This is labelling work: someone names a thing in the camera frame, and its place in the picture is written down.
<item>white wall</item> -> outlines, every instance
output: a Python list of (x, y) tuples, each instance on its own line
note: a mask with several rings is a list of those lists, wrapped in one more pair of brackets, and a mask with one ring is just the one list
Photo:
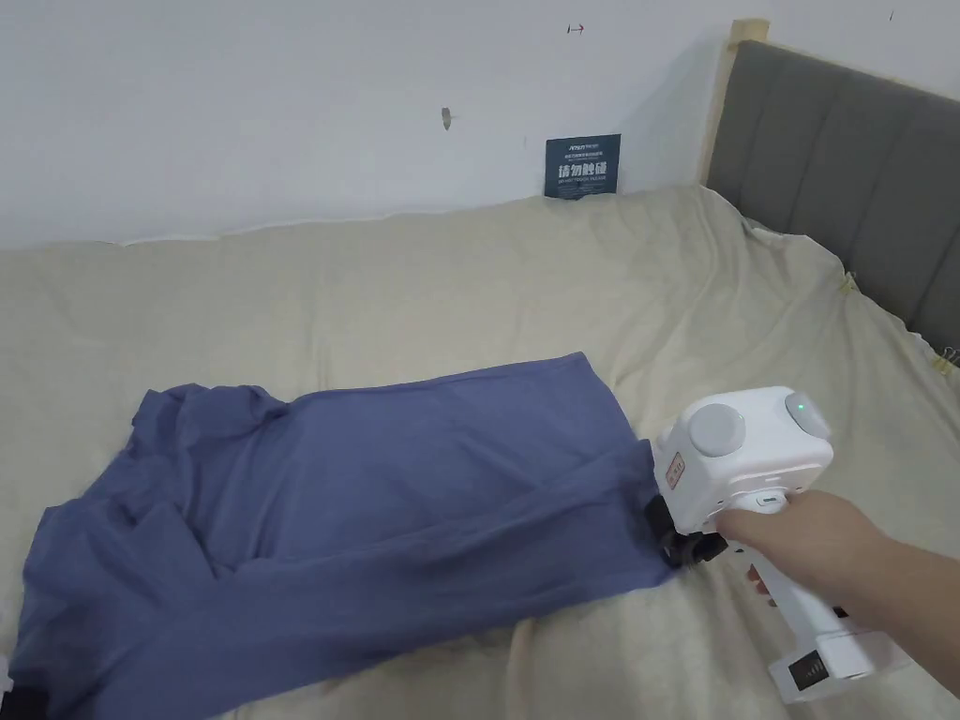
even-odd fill
[(900, 4), (7, 0), (0, 246), (493, 204), (577, 134), (623, 133), (621, 190), (691, 181), (737, 17), (960, 95), (960, 3)]

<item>mattress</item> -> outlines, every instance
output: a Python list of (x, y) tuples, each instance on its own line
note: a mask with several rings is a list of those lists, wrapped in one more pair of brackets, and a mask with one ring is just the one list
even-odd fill
[[(811, 239), (699, 187), (272, 228), (210, 242), (0, 253), (0, 653), (42, 510), (126, 441), (144, 393), (293, 399), (582, 350), (640, 437), (707, 394), (784, 384), (834, 428), (818, 487), (960, 555), (960, 373)], [(955, 717), (919, 667), (785, 708), (777, 611), (725, 554), (667, 585), (465, 637), (246, 706), (245, 720)]]

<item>blue fabric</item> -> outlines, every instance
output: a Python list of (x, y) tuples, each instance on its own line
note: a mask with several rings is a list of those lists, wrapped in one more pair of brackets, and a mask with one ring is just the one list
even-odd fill
[(149, 392), (39, 524), (12, 676), (53, 720), (205, 718), (655, 586), (655, 493), (579, 353), (291, 403)]

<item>gray upholstered headboard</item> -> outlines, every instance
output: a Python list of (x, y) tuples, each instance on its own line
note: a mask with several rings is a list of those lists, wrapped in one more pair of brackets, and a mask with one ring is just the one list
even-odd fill
[(707, 186), (834, 252), (936, 349), (960, 348), (960, 103), (743, 42)]

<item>hand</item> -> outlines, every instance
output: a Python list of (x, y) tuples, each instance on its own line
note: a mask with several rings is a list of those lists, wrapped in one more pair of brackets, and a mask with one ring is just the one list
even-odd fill
[(727, 540), (754, 548), (794, 582), (841, 605), (865, 565), (892, 542), (851, 502), (818, 491), (791, 497), (775, 515), (727, 510), (716, 526)]

